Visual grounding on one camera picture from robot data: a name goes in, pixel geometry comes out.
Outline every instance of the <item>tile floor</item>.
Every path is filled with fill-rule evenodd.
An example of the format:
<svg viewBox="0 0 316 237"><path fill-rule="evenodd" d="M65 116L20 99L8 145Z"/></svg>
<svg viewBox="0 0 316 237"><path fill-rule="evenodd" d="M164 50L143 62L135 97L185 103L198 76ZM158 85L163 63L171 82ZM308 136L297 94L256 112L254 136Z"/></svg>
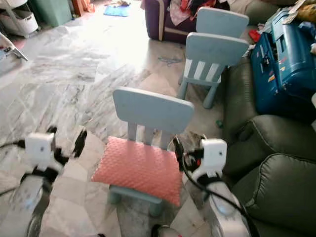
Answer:
<svg viewBox="0 0 316 237"><path fill-rule="evenodd" d="M124 198L118 206L107 204L107 185L89 181L107 137L126 136L126 124L115 113L112 91L131 86L175 96L179 86L185 48L149 39L139 4L133 1L131 15L123 18L104 16L102 1L98 1L95 13L26 40L22 52L28 62L14 56L0 62L0 144L54 124L57 144L67 152L81 126L90 131L91 141L80 159L69 162L56 180L41 236L101 232L107 237L148 237L156 223L171 225L184 237L209 233L185 178L181 207L166 204L159 218L150 218L149 205L142 201ZM168 59L182 61L168 64ZM223 116L221 88L211 110L202 107L205 95L203 88L188 88L186 99L195 105L194 118L183 134L191 141L189 146L194 143L192 134L221 136L216 125ZM16 185L31 169L23 151L0 151L0 191Z"/></svg>

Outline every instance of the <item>chair seat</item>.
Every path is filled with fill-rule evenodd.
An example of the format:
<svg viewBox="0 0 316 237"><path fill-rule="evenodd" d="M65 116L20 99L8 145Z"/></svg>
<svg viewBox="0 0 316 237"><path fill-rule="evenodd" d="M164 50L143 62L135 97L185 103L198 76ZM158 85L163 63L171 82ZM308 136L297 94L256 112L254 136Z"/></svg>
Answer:
<svg viewBox="0 0 316 237"><path fill-rule="evenodd" d="M109 137L91 180L144 192L180 205L182 173L174 152Z"/></svg>

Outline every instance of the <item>green sofa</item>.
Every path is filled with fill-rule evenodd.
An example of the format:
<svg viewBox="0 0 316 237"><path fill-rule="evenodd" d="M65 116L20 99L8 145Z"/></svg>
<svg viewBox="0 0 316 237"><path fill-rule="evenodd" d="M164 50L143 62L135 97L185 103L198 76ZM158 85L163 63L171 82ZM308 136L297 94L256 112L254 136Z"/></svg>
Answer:
<svg viewBox="0 0 316 237"><path fill-rule="evenodd" d="M316 132L310 124L256 112L248 58L224 78L223 178L260 237L316 236Z"/></svg>

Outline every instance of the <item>blue suitcase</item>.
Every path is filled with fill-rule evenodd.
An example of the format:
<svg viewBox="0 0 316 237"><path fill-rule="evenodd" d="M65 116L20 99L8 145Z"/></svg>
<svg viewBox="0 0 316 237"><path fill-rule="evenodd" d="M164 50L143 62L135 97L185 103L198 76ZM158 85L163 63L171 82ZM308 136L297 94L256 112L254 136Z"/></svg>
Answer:
<svg viewBox="0 0 316 237"><path fill-rule="evenodd" d="M261 114L311 122L316 109L316 57L310 53L313 38L301 32L299 22L283 25L281 11L272 20L272 34L263 33L252 54L256 109Z"/></svg>

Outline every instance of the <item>light blue chair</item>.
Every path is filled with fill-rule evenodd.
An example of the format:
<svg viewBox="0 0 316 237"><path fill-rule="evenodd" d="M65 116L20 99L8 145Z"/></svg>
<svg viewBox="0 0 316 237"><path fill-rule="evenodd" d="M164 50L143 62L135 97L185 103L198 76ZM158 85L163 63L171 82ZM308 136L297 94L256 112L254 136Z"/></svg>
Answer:
<svg viewBox="0 0 316 237"><path fill-rule="evenodd" d="M235 12L200 8L197 33L187 37L186 64L179 79L178 98L185 99L188 83L205 85L211 89L203 106L211 108L223 70L235 65L248 49L248 43L238 39L248 21L247 16Z"/></svg>
<svg viewBox="0 0 316 237"><path fill-rule="evenodd" d="M160 148L164 150L167 150L171 136L182 133L194 114L194 106L188 101L139 89L119 87L114 91L113 98L119 119L128 122L128 139L135 141L137 125L142 125L145 126L143 142L151 145L154 130L161 130ZM158 216L161 212L160 198L110 185L110 203L118 203L121 195L149 201L152 216Z"/></svg>

